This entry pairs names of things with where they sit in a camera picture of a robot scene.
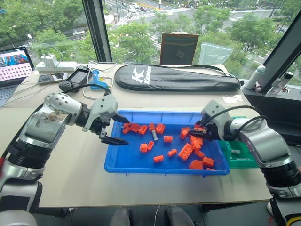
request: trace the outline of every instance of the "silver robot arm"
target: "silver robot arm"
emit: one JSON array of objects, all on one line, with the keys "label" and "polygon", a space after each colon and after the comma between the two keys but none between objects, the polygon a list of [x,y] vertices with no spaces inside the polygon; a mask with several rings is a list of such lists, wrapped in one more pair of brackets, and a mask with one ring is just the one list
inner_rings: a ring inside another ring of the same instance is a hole
[{"label": "silver robot arm", "polygon": [[18,225],[14,218],[23,219],[20,225],[34,225],[30,223],[32,216],[21,212],[32,213],[38,207],[42,192],[42,184],[38,180],[43,176],[45,164],[66,125],[76,124],[84,132],[90,130],[103,143],[128,144],[121,138],[107,136],[105,132],[111,118],[129,122],[117,113],[117,107],[112,94],[96,100],[91,109],[64,93],[51,93],[45,97],[42,108],[29,117],[18,139],[7,147],[9,157],[2,159],[0,225]]},{"label": "silver robot arm", "polygon": [[203,128],[193,129],[190,134],[245,143],[273,196],[270,203],[277,223],[285,225],[290,218],[301,216],[301,173],[283,137],[268,127],[265,116],[233,119],[228,112],[214,116],[224,110],[218,102],[210,101],[197,122]]}]

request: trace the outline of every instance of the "green container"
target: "green container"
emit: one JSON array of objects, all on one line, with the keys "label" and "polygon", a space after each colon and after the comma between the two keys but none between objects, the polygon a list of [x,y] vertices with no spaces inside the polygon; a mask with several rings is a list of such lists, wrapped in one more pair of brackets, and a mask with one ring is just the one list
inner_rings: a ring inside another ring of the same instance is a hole
[{"label": "green container", "polygon": [[[247,145],[237,141],[220,141],[224,155],[230,168],[257,168],[254,157]],[[232,150],[240,151],[239,154],[232,153]]]}]

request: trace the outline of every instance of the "beige table surface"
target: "beige table surface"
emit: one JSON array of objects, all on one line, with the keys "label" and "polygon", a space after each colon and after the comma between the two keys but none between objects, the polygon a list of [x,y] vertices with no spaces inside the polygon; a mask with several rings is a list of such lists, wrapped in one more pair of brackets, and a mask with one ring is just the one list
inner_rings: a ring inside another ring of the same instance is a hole
[{"label": "beige table surface", "polygon": [[[113,76],[114,71],[102,73]],[[16,90],[32,86],[38,78],[35,71]],[[35,86],[14,95],[22,97],[45,86]],[[0,110],[0,148],[4,150],[12,137],[31,114],[42,103],[46,94],[59,91],[57,84],[48,85],[41,92],[7,104]],[[87,92],[101,97],[101,91]],[[119,109],[155,111],[201,111],[215,99],[226,107],[250,105],[241,90],[235,92],[136,92],[125,90],[116,84],[112,89],[119,103]],[[223,97],[241,95],[240,103],[225,103]],[[71,93],[74,99],[91,106],[82,91]],[[237,109],[232,116],[253,117],[257,114],[250,109]],[[146,205],[171,203],[210,202],[252,202],[269,199],[265,179],[259,169],[231,169],[229,175],[202,178],[189,175],[160,174],[116,174],[107,173],[104,168],[107,145],[90,132],[80,127],[67,126],[58,145],[46,163],[41,207],[81,207],[110,205]]]}]

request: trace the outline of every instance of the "laptop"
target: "laptop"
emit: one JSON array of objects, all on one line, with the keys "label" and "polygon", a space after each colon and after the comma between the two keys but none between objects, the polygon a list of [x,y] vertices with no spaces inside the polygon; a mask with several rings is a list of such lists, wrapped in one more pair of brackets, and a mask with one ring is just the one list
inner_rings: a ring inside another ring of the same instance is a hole
[{"label": "laptop", "polygon": [[25,47],[0,51],[0,106],[32,72],[33,64]]}]

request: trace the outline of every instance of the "blue plastic tray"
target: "blue plastic tray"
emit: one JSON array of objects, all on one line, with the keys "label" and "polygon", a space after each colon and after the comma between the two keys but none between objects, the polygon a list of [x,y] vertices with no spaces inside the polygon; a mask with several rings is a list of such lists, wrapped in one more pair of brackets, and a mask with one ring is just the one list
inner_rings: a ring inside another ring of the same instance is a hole
[{"label": "blue plastic tray", "polygon": [[[182,161],[177,154],[186,143],[190,143],[187,136],[184,140],[180,139],[181,128],[193,127],[194,123],[201,117],[200,113],[184,112],[147,112],[147,111],[119,111],[126,116],[130,122],[140,125],[149,125],[150,123],[162,123],[166,126],[164,134],[158,134],[159,140],[151,151],[147,153],[140,152],[140,145],[153,141],[150,131],[145,135],[129,131],[122,133],[122,123],[114,122],[111,136],[121,137],[129,142],[125,146],[109,145],[107,156],[104,163],[104,169],[107,172],[115,173],[159,173],[159,174],[198,174],[208,175],[227,175],[230,171],[226,158],[218,141],[205,140],[201,151],[209,158],[214,159],[215,171],[208,170],[190,170],[189,164],[193,160],[200,160],[194,153],[190,155],[187,161]],[[164,143],[163,136],[173,136],[172,143]],[[171,149],[177,149],[177,154],[169,158],[167,153]],[[153,158],[163,155],[164,160],[155,163]]]}]

